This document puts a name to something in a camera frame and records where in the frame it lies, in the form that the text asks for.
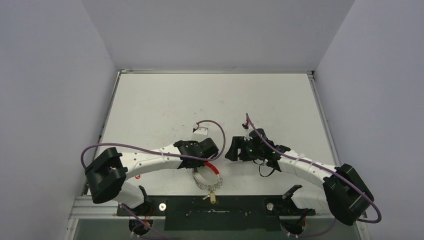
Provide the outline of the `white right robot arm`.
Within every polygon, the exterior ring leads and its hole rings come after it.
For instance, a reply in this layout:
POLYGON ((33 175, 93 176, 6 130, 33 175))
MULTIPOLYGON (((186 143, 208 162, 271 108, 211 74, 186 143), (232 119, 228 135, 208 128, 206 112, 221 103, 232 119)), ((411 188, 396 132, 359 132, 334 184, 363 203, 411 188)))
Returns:
POLYGON ((300 188, 283 199, 282 207, 290 215, 313 209, 331 213, 339 222, 351 226, 375 200, 351 165, 313 161, 287 146, 274 144, 262 128, 251 130, 246 136, 234 136, 225 158, 233 162, 262 161, 273 171, 292 174, 317 186, 317 190, 300 188))

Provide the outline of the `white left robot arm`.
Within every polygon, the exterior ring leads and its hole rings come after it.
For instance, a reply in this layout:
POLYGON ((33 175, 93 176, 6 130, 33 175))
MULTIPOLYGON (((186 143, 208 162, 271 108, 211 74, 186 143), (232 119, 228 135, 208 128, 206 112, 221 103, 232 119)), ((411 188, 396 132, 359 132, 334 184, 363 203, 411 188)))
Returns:
POLYGON ((149 210, 148 195, 142 186, 131 184, 129 179, 160 170, 202 167, 220 155, 210 137, 202 141, 179 140, 156 150, 118 143, 105 146, 89 165, 83 166, 92 202, 117 201, 139 216, 149 210))

